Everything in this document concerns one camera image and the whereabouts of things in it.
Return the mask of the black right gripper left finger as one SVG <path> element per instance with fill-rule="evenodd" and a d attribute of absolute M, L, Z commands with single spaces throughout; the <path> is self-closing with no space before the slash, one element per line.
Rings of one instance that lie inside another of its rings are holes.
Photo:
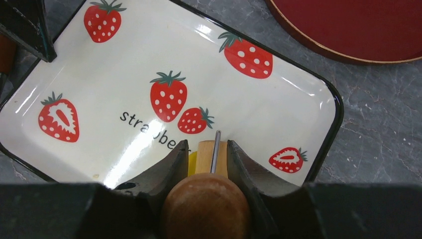
<path fill-rule="evenodd" d="M 173 187 L 187 177 L 188 164 L 189 145 L 187 140 L 182 140 L 159 162 L 114 188 L 137 202 L 138 239 L 159 237 L 157 231 L 164 201 Z"/>

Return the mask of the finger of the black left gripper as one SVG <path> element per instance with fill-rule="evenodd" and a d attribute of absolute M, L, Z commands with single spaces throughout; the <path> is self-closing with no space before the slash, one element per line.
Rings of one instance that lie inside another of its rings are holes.
<path fill-rule="evenodd" d="M 45 62 L 57 57 L 43 0 L 0 0 L 0 32 Z"/>

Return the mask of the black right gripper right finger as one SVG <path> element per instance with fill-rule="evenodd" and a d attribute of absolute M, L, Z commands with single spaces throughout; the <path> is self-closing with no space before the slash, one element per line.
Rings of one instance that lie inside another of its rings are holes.
<path fill-rule="evenodd" d="M 227 141 L 227 173 L 245 195 L 252 213 L 256 239 L 306 239 L 307 187 L 273 197 L 252 182 L 245 162 L 252 160 L 233 140 Z"/>

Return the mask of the wooden dough roller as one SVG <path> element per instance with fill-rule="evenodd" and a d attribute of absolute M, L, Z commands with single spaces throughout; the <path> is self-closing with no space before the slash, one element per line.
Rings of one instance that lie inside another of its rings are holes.
<path fill-rule="evenodd" d="M 249 239 L 251 211 L 245 195 L 217 174 L 221 132 L 217 131 L 205 172 L 186 177 L 167 195 L 160 216 L 164 239 Z"/>

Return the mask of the yellow dough ball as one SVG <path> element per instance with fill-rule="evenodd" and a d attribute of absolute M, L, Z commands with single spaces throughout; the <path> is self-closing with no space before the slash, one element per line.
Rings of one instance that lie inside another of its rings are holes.
<path fill-rule="evenodd" d="M 188 176 L 194 175 L 196 171 L 197 152 L 194 151 L 189 155 Z"/>

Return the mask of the white strawberry tray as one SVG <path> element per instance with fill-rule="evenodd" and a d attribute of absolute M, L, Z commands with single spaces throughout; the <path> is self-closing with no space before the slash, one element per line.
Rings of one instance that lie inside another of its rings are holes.
<path fill-rule="evenodd" d="M 177 0 L 85 0 L 0 108 L 0 147 L 46 180 L 110 188 L 222 132 L 301 186 L 344 116 L 326 79 Z"/>

